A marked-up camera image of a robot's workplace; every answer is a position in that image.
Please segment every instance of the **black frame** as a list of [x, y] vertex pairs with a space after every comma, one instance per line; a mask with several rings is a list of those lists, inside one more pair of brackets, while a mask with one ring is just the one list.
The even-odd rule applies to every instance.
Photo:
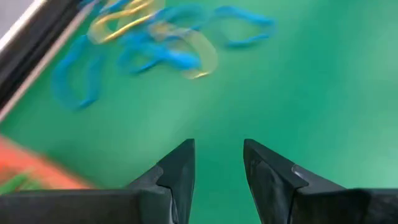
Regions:
[[47, 0], [0, 52], [0, 109], [78, 13], [80, 0]]

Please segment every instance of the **yellow rubber band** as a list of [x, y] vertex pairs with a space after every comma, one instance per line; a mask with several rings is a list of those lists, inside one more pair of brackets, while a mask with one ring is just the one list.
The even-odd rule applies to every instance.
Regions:
[[170, 35], [179, 36], [188, 45], [190, 45], [199, 55], [201, 60], [201, 70], [189, 70], [183, 72], [187, 79], [204, 77], [214, 72], [218, 66], [218, 54], [213, 44], [199, 31], [177, 28], [166, 22], [159, 22], [150, 28], [151, 35], [162, 40]]
[[110, 31], [105, 24], [109, 21], [113, 21], [116, 19], [120, 19], [123, 17], [131, 17], [139, 11], [143, 11], [144, 9], [150, 7], [153, 3], [153, 0], [135, 0], [129, 3], [129, 7], [123, 11], [114, 12], [112, 14], [108, 14], [105, 16], [101, 16], [96, 18], [90, 25], [89, 36], [94, 42], [97, 44], [103, 44], [107, 41], [113, 40], [121, 35], [123, 35], [130, 28], [142, 24], [146, 20], [150, 19], [154, 13], [148, 13], [145, 16], [136, 19], [122, 27], [120, 27], [117, 31]]

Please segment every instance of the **red object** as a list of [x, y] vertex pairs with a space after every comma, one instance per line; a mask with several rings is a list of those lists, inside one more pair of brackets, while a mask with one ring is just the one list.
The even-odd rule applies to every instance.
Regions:
[[90, 189], [90, 185], [60, 166], [0, 136], [0, 177], [2, 171], [26, 172], [49, 189]]

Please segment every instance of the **blue loop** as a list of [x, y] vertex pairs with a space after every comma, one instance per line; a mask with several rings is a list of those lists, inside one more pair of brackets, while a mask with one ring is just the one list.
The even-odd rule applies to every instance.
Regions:
[[225, 18], [225, 17], [237, 17], [264, 28], [263, 33], [256, 35], [254, 37], [249, 37], [244, 40], [229, 40], [228, 38], [225, 37], [224, 34], [221, 34], [228, 40], [227, 46], [229, 47], [247, 46], [255, 43], [257, 40], [267, 39], [274, 33], [275, 29], [274, 20], [266, 18], [262, 15], [252, 14], [250, 12], [244, 11], [242, 9], [233, 6], [221, 6], [215, 9], [215, 18]]
[[125, 4], [130, 2], [130, 0], [118, 0], [117, 2], [113, 3], [112, 5], [108, 7], [103, 7], [100, 11], [99, 14], [105, 14], [105, 13], [112, 13], [120, 10]]
[[196, 21], [191, 27], [188, 27], [188, 29], [190, 30], [200, 30], [208, 22], [205, 10], [197, 4], [166, 7], [157, 12], [157, 14], [155, 15], [155, 20], [162, 20], [165, 22], [173, 23], [191, 16], [195, 16]]
[[79, 56], [83, 53], [83, 49], [87, 48], [90, 44], [86, 35], [77, 38], [70, 47], [65, 58], [55, 67], [53, 74], [52, 86], [55, 96], [62, 104], [73, 110], [86, 108], [95, 102], [100, 94], [100, 80], [98, 77], [105, 61], [105, 56], [103, 54], [96, 54], [96, 58], [89, 64], [86, 74], [88, 92], [84, 100], [79, 101], [73, 96], [73, 91], [67, 80], [68, 69], [73, 62], [77, 61]]
[[118, 65], [124, 68], [133, 57], [131, 55], [142, 53], [153, 59], [141, 67], [130, 68], [130, 72], [141, 73], [160, 62], [168, 62], [180, 70], [190, 70], [200, 66], [200, 60], [196, 56], [190, 53], [169, 50], [166, 46], [153, 44], [151, 41], [150, 35], [145, 32], [128, 33], [123, 36], [121, 43], [126, 45], [126, 48], [118, 59]]
[[[132, 57], [131, 55], [134, 55], [138, 52], [142, 52], [149, 45], [149, 41], [151, 41], [151, 37], [148, 33], [145, 32], [139, 32], [136, 34], [129, 32], [125, 34], [120, 40], [120, 43], [125, 45], [126, 48], [124, 49], [123, 53], [120, 55], [118, 59], [119, 67], [124, 68], [125, 66], [127, 66], [128, 62]], [[161, 61], [161, 58], [159, 56], [156, 55], [150, 55], [150, 56], [153, 57], [153, 59], [150, 62], [138, 68], [133, 66], [129, 69], [130, 72], [131, 73], [144, 72], [152, 68], [153, 66], [157, 65]]]

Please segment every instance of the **green surface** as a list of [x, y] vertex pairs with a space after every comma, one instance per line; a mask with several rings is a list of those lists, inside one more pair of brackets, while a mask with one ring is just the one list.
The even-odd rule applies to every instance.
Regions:
[[[250, 49], [215, 44], [219, 68], [193, 81], [167, 65], [129, 77], [114, 66], [121, 49], [111, 44], [101, 98], [79, 112], [60, 106], [50, 89], [67, 45], [1, 132], [108, 188], [195, 138], [194, 224], [260, 222], [244, 174], [244, 138], [345, 187], [398, 187], [398, 1], [201, 2], [276, 18], [277, 33]], [[87, 60], [74, 68], [75, 87]]]

